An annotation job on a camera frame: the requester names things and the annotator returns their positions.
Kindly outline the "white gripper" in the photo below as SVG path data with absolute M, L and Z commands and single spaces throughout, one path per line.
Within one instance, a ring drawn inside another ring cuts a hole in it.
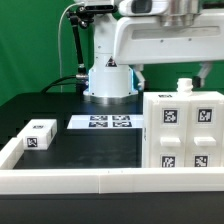
M 203 61 L 224 60 L 224 8 L 202 9 L 199 0 L 122 0 L 118 10 L 113 57 L 134 65 L 140 91 L 141 64 L 202 62 L 193 77 L 202 88 L 212 69 Z

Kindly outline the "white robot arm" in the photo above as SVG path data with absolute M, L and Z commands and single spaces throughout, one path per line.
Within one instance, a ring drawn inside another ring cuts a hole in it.
M 200 0 L 74 0 L 79 24 L 94 26 L 88 101 L 120 103 L 145 87 L 147 64 L 201 62 L 206 74 L 224 60 L 224 3 Z

